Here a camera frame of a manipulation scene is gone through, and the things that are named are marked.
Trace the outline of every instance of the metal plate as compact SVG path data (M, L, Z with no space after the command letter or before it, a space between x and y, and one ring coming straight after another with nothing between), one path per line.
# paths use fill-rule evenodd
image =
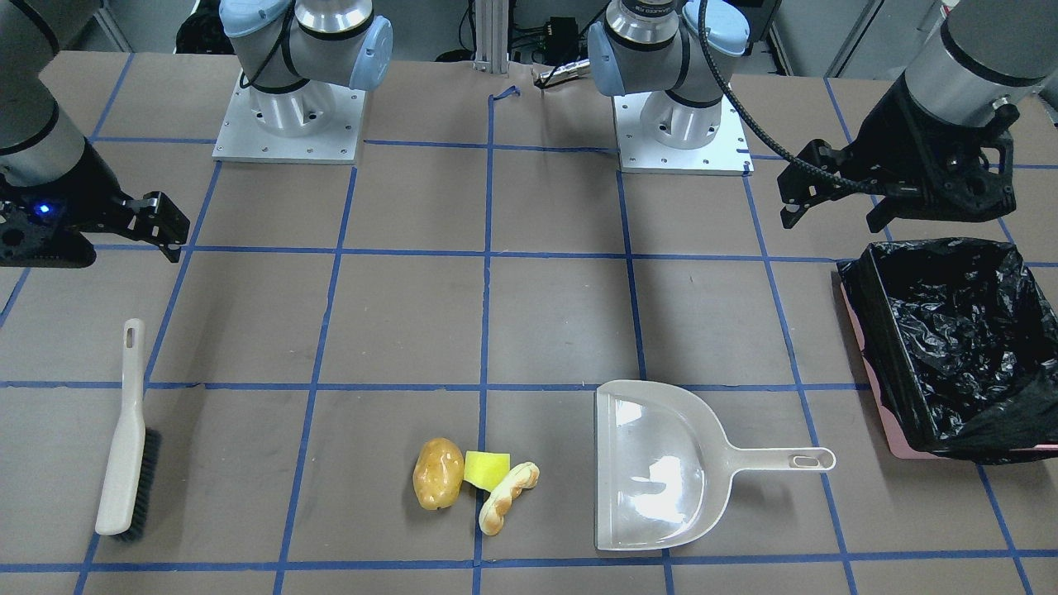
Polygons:
M286 138L270 133L256 122L250 93L232 91L224 122L213 147L217 161L254 163L322 163L355 165L366 92L329 85L334 93L334 120L322 132Z
M742 176L753 170L742 120L727 97L724 114L713 142L699 149L677 149L662 145L643 132L639 113L650 93L614 97L614 123L621 172L636 174L697 174Z

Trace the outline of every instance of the dustpan handle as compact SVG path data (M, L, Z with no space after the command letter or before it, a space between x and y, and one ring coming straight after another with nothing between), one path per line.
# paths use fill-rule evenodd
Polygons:
M734 471L829 471L836 458L828 448L735 448Z

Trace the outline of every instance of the brush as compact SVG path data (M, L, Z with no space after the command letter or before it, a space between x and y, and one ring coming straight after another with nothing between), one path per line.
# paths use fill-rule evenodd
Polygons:
M143 420L146 333L140 319L125 322L122 333L122 411L110 441L95 533L118 541L143 537L150 486L162 436Z

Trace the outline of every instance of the metal pole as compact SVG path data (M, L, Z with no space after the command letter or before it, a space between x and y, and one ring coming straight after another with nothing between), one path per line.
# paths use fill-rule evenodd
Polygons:
M477 53L474 68L489 74L507 74L508 0L476 0L474 25Z

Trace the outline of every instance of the black trash bag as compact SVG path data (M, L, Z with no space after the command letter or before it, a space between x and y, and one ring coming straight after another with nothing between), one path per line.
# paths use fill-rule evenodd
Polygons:
M882 404L911 448L986 464L1058 452L1058 320L1011 244L872 244L838 265Z

